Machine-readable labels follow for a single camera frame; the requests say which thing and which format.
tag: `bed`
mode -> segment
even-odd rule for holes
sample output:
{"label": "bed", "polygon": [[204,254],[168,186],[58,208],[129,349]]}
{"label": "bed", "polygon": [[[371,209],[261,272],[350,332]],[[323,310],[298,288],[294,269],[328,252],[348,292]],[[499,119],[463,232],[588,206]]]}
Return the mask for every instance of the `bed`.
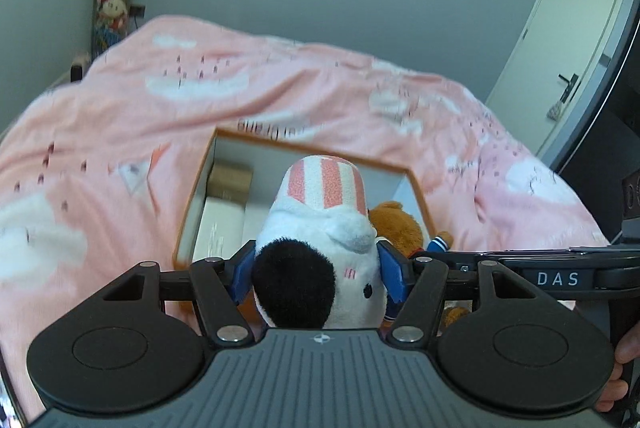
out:
{"label": "bed", "polygon": [[156,18],[81,84],[37,98],[0,145],[0,349],[27,419],[42,411],[25,366],[35,335],[140,261],[172,269],[215,127],[410,167],[458,251],[607,244],[576,194],[461,84]]}

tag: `round pad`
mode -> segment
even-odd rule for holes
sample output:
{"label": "round pad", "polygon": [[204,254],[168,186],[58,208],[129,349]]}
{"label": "round pad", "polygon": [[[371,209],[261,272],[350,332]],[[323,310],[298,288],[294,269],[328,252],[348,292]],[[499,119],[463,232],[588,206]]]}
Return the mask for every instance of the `round pad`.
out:
{"label": "round pad", "polygon": [[592,406],[613,368],[604,335],[548,297],[495,299],[438,341],[444,373],[500,412],[564,414]]}
{"label": "round pad", "polygon": [[[529,350],[522,350],[525,345]],[[548,366],[565,357],[569,345],[560,332],[540,325],[514,325],[494,336],[494,348],[503,358],[521,366]]]}
{"label": "round pad", "polygon": [[195,332],[159,310],[130,312],[129,304],[79,307],[36,337],[27,366],[46,406],[123,414],[191,384],[204,364]]}
{"label": "round pad", "polygon": [[138,361],[146,353],[146,338],[132,329],[107,327],[80,336],[73,353],[80,363],[97,370],[114,370]]}

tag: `door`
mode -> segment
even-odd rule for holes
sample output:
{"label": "door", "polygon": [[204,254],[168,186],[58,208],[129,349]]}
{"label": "door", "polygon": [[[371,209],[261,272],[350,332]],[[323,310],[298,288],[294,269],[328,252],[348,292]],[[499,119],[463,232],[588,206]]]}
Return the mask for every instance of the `door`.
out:
{"label": "door", "polygon": [[[538,0],[487,106],[540,155],[555,137],[602,54],[622,0]],[[564,95],[556,119],[547,116]]]}

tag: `brown teddy bear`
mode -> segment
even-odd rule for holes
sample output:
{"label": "brown teddy bear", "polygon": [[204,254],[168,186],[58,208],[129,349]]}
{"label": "brown teddy bear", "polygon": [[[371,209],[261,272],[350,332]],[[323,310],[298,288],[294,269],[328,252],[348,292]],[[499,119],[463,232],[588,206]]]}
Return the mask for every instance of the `brown teddy bear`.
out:
{"label": "brown teddy bear", "polygon": [[[402,209],[402,204],[387,201],[369,210],[369,221],[376,228],[379,237],[386,238],[400,253],[410,258],[416,251],[424,249],[424,236],[416,220]],[[426,251],[447,251],[453,245],[453,237],[446,231],[441,231],[433,239]],[[397,310],[387,308],[385,320],[395,319]],[[442,313],[440,330],[444,331],[453,322],[469,313],[465,307],[454,305],[447,307]]]}
{"label": "brown teddy bear", "polygon": [[420,225],[402,209],[399,202],[387,201],[370,209],[369,221],[378,236],[386,238],[405,257],[409,258],[422,249],[424,236]]}

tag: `finger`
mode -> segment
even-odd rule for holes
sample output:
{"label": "finger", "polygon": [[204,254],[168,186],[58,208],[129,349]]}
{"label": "finger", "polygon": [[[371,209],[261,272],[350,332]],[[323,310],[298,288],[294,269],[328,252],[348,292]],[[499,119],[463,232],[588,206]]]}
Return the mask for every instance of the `finger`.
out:
{"label": "finger", "polygon": [[616,361],[618,363],[628,363],[640,356],[640,323],[633,328],[620,340],[616,347]]}
{"label": "finger", "polygon": [[619,379],[618,381],[609,381],[598,401],[617,401],[626,395],[629,385],[626,381]]}
{"label": "finger", "polygon": [[616,361],[616,363],[613,364],[613,372],[611,373],[611,377],[609,378],[609,381],[616,381],[621,377],[622,377],[622,365]]}
{"label": "finger", "polygon": [[598,412],[608,412],[613,408],[613,401],[598,401],[596,403],[596,410]]}

